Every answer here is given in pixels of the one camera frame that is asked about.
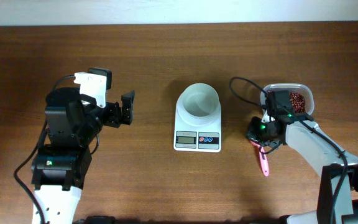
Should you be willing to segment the pink measuring scoop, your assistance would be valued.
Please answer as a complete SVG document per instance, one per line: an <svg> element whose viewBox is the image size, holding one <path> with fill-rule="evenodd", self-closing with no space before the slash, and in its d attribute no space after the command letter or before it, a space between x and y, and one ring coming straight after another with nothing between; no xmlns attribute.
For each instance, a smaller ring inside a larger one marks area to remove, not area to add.
<svg viewBox="0 0 358 224"><path fill-rule="evenodd" d="M257 150L259 155L260 168L264 176L268 177L270 174L269 164L266 155L264 154L264 148L256 142L250 142Z"/></svg>

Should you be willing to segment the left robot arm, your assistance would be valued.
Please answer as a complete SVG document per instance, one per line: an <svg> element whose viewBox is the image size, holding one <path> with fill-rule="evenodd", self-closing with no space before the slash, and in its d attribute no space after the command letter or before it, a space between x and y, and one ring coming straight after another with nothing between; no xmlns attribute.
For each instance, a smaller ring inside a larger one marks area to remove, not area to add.
<svg viewBox="0 0 358 224"><path fill-rule="evenodd" d="M45 115L48 144L38 145L32 162L35 187L33 223L72 223L91 164L90 144L103 126L114 128L133 121L135 92L121 96L120 103L96 105L77 88L58 88L46 97Z"/></svg>

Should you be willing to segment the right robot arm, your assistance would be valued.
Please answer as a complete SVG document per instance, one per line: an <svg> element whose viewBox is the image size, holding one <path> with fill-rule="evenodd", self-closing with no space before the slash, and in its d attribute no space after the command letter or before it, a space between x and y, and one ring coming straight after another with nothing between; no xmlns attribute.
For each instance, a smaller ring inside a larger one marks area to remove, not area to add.
<svg viewBox="0 0 358 224"><path fill-rule="evenodd" d="M358 223L358 157L333 142L317 123L292 117L265 123L254 117L246 137L260 147L287 145L321 178L317 209L282 216L280 223Z"/></svg>

